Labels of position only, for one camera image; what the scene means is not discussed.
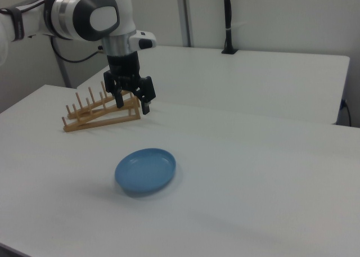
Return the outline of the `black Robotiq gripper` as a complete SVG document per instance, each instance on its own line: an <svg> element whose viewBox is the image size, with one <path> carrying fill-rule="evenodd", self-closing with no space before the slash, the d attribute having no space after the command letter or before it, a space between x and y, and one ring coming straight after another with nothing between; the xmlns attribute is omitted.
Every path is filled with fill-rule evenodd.
<svg viewBox="0 0 360 257"><path fill-rule="evenodd" d="M105 89L115 98L117 108L124 106L123 89L131 91L140 100L142 113L147 115L156 93L151 77L140 77L138 52L125 56L107 56L107 61L110 70L103 74Z"/></svg>

